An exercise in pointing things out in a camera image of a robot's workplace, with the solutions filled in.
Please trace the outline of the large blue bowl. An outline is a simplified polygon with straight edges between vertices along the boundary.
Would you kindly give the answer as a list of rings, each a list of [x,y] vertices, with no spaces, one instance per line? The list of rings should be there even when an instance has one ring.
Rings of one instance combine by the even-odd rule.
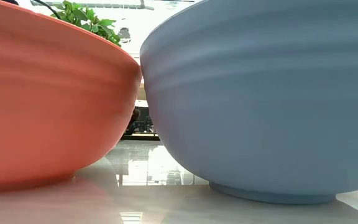
[[[140,65],[161,142],[212,189],[358,190],[358,0],[201,0],[147,36]]]

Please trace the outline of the large red bowl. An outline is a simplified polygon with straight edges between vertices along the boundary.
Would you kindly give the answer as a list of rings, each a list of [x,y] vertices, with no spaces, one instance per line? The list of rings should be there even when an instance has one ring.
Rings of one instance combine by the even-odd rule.
[[[0,192],[68,180],[105,156],[141,79],[110,41],[0,0]]]

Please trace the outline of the dark background equipment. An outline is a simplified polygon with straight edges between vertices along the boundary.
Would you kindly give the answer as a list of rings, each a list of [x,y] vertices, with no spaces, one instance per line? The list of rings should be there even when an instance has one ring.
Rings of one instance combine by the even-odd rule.
[[[134,133],[152,133],[155,134],[156,130],[151,120],[148,107],[136,106],[132,112],[129,124],[124,132],[125,135],[132,135]]]

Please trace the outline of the black ceiling fixture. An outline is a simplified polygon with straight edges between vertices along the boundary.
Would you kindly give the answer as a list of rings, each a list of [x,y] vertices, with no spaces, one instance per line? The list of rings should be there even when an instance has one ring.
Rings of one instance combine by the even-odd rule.
[[[120,42],[121,43],[129,43],[132,39],[131,39],[131,34],[129,32],[129,28],[128,27],[122,27],[120,28],[120,31],[118,33],[118,36],[120,37]]]

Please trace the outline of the green leafy plant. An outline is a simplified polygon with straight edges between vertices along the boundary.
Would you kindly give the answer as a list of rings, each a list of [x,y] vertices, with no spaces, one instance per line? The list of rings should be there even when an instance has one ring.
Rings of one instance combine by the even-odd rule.
[[[52,12],[52,17],[87,30],[121,47],[121,38],[113,29],[116,20],[100,19],[92,9],[67,0],[56,4],[55,7],[58,11]]]

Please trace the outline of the black aluminium table frame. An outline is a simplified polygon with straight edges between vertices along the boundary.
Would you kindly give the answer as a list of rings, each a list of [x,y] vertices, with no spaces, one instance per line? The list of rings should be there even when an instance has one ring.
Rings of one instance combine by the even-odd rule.
[[[131,141],[159,141],[160,138],[157,134],[132,134],[132,135],[123,135],[121,140],[131,140]]]

